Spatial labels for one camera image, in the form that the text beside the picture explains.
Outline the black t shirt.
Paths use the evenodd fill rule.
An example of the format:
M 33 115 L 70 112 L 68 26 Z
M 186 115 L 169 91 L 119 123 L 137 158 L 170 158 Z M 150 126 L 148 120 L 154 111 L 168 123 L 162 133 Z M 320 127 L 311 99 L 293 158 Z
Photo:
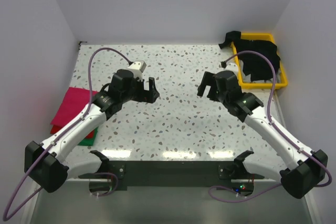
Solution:
M 271 41 L 241 39 L 241 32 L 230 31 L 219 47 L 223 49 L 231 44 L 236 48 L 238 59 L 244 63 L 243 72 L 251 74 L 252 81 L 268 80 L 276 76 L 280 57 L 277 46 Z

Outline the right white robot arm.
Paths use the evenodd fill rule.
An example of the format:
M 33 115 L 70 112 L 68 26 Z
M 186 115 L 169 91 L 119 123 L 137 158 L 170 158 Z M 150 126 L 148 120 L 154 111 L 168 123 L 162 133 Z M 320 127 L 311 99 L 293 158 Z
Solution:
M 280 156 L 285 167 L 263 163 L 253 151 L 244 151 L 228 169 L 232 177 L 246 178 L 250 174 L 280 182 L 288 194 L 300 199 L 325 178 L 328 156 L 323 150 L 314 151 L 289 133 L 269 113 L 252 93 L 242 92 L 232 71 L 205 72 L 197 95 L 220 102 L 231 114 L 256 131 Z

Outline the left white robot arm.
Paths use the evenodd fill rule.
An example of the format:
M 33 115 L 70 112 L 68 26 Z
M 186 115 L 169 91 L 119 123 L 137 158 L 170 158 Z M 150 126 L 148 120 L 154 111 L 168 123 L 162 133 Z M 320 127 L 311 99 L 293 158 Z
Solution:
M 157 100 L 160 94 L 155 79 L 149 78 L 149 88 L 146 90 L 141 77 L 133 70 L 118 70 L 111 82 L 92 96 L 84 109 L 60 131 L 39 144 L 30 142 L 25 147 L 25 173 L 49 193 L 55 192 L 68 178 L 77 175 L 92 173 L 97 178 L 105 177 L 109 165 L 102 160 L 73 168 L 64 165 L 64 161 L 79 142 L 119 112 L 125 103 L 154 103 Z

